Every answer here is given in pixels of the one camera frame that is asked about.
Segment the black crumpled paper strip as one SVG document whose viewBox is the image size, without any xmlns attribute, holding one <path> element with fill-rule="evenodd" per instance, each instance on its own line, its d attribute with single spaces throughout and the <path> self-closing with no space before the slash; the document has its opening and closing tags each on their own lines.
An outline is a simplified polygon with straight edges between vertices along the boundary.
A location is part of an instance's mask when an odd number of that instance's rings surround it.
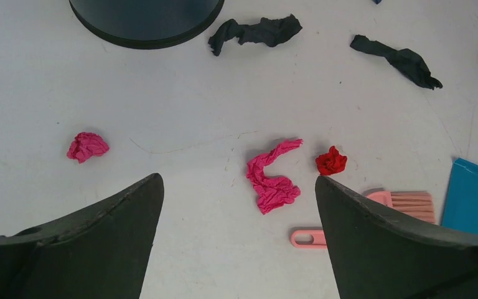
<svg viewBox="0 0 478 299">
<path fill-rule="evenodd" d="M 289 41 L 302 30 L 299 20 L 290 14 L 282 19 L 268 19 L 262 17 L 257 24 L 239 24 L 235 19 L 225 21 L 209 38 L 214 56 L 219 56 L 224 43 L 237 39 L 240 45 L 245 43 L 265 44 L 276 47 Z"/>
</svg>

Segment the long pink crumpled paper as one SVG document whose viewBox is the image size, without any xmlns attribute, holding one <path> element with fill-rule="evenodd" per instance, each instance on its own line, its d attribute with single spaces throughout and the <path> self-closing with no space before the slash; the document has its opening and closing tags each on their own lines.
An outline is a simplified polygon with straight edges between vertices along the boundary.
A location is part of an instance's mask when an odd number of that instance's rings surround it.
<svg viewBox="0 0 478 299">
<path fill-rule="evenodd" d="M 265 174 L 265 167 L 273 164 L 278 157 L 303 144 L 302 139 L 284 140 L 269 153 L 262 153 L 247 162 L 246 178 L 251 182 L 258 195 L 256 205 L 263 215 L 274 209 L 293 204 L 301 190 L 285 176 L 269 178 Z"/>
</svg>

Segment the red paper ball near centre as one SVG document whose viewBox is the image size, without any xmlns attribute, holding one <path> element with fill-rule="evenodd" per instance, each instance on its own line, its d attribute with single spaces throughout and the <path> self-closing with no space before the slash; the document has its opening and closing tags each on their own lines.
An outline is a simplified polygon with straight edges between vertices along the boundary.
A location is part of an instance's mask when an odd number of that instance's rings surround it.
<svg viewBox="0 0 478 299">
<path fill-rule="evenodd" d="M 321 176 L 330 176 L 344 171 L 347 160 L 348 157 L 340 154 L 335 146 L 331 146 L 329 151 L 319 155 L 315 162 Z"/>
</svg>

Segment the small pink paper ball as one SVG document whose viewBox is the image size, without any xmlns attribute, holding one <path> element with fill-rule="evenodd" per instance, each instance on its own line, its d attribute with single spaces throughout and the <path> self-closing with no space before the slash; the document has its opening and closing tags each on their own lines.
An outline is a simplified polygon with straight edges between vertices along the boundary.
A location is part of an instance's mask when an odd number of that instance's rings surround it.
<svg viewBox="0 0 478 299">
<path fill-rule="evenodd" d="M 81 132 L 71 142 L 67 158 L 82 164 L 95 156 L 103 156 L 110 147 L 104 139 L 95 133 Z"/>
</svg>

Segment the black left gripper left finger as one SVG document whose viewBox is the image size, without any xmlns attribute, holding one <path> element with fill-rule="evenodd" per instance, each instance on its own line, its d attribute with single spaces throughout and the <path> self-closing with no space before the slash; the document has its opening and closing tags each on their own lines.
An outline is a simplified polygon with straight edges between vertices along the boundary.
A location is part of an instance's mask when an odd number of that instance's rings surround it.
<svg viewBox="0 0 478 299">
<path fill-rule="evenodd" d="M 139 298 L 164 200 L 150 174 L 97 203 L 0 235 L 0 298 Z"/>
</svg>

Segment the dark blue round trash bin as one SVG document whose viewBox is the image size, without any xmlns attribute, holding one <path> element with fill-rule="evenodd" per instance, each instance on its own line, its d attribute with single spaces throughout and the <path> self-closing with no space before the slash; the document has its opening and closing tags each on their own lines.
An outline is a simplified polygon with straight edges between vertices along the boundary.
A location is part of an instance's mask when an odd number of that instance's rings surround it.
<svg viewBox="0 0 478 299">
<path fill-rule="evenodd" d="M 163 49 L 203 33 L 224 0 L 69 0 L 76 18 L 99 38 L 130 49 Z"/>
</svg>

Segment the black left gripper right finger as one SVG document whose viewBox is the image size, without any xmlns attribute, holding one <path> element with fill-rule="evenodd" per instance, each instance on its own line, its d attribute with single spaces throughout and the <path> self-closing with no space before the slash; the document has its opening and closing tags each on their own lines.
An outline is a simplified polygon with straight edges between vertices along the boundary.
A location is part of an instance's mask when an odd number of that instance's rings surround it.
<svg viewBox="0 0 478 299">
<path fill-rule="evenodd" d="M 478 298 L 478 235 L 421 221 L 318 177 L 341 298 Z"/>
</svg>

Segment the long black paper scrap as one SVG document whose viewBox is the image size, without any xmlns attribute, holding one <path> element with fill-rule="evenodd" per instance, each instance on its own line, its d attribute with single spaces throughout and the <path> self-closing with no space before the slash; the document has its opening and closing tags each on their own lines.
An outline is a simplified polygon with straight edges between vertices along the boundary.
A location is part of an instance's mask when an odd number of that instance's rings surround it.
<svg viewBox="0 0 478 299">
<path fill-rule="evenodd" d="M 443 84 L 431 75 L 422 56 L 411 49 L 397 50 L 359 34 L 354 36 L 350 47 L 364 54 L 384 58 L 399 73 L 421 88 L 443 88 Z"/>
</svg>

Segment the blue plastic dustpan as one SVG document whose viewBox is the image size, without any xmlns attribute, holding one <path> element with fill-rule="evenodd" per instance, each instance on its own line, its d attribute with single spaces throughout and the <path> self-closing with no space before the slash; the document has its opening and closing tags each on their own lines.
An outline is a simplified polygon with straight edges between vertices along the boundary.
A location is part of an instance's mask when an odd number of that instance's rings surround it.
<svg viewBox="0 0 478 299">
<path fill-rule="evenodd" d="M 441 225 L 478 234 L 478 165 L 462 158 L 453 162 Z"/>
</svg>

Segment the pink hand brush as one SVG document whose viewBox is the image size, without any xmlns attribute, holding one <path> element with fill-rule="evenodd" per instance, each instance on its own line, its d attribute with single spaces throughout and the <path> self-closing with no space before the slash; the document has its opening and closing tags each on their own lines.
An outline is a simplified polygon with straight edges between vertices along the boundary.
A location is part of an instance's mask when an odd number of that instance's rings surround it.
<svg viewBox="0 0 478 299">
<path fill-rule="evenodd" d="M 416 219 L 436 224 L 433 197 L 426 191 L 391 192 L 380 190 L 368 192 L 365 196 Z M 295 230 L 289 240 L 295 248 L 299 249 L 327 248 L 324 231 L 320 229 Z"/>
</svg>

